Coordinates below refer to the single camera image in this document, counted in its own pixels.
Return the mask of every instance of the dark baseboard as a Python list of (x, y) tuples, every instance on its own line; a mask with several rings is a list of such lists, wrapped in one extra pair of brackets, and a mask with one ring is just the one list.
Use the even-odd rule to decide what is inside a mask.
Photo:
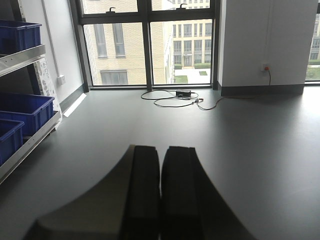
[(271, 85), (271, 86), (220, 86), (221, 96), (299, 94), (304, 92), (304, 84)]
[(84, 92), (84, 85), (82, 84), (77, 90), (71, 93), (60, 103), (61, 111), (64, 113)]

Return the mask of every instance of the floor-to-ceiling window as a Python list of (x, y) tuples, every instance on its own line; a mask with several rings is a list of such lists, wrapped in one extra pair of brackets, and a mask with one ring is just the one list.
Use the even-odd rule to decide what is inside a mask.
[(320, 0), (315, 16), (313, 38), (310, 46), (309, 62), (305, 81), (307, 83), (320, 82)]
[(212, 83), (214, 0), (74, 2), (92, 86)]

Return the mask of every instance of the black foam pad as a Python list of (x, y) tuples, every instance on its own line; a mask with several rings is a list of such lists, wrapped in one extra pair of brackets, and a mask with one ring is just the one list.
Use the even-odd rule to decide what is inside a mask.
[(136, 146), (123, 229), (126, 240), (158, 240), (160, 166), (151, 146)]
[(162, 240), (202, 240), (189, 149), (170, 147), (161, 174)]

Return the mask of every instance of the window mullion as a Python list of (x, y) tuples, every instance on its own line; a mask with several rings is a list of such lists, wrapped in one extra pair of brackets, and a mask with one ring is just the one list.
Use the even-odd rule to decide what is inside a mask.
[(151, 49), (151, 27), (149, 21), (150, 4), (148, 0), (137, 0), (138, 13), (142, 18), (142, 34), (144, 45), (144, 61), (146, 74), (146, 88), (148, 91), (152, 90), (154, 82), (153, 63), (152, 63), (152, 49)]

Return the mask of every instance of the window frame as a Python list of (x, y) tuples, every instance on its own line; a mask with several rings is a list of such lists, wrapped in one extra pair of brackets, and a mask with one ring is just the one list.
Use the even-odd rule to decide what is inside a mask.
[(152, 43), (151, 43), (151, 22), (170, 22), (170, 21), (188, 21), (188, 20), (212, 20), (212, 52), (211, 69), (213, 73), (210, 76), (210, 86), (218, 89), (218, 46), (220, 31), (220, 6), (221, 0), (210, 0), (209, 8), (188, 9), (186, 11), (179, 10), (153, 10), (151, 0), (137, 0), (137, 12), (119, 12), (114, 14), (96, 13), (84, 14), (81, 0), (68, 0), (75, 29), (75, 36), (78, 44), (80, 55), (80, 63), (82, 66), (82, 76), (85, 89), (92, 87), (92, 79), (90, 76), (90, 63), (88, 58), (84, 25), (93, 24), (115, 24), (115, 23), (142, 23), (143, 44), (145, 55), (146, 69), (146, 87), (151, 90), (154, 84), (153, 64), (152, 64)]

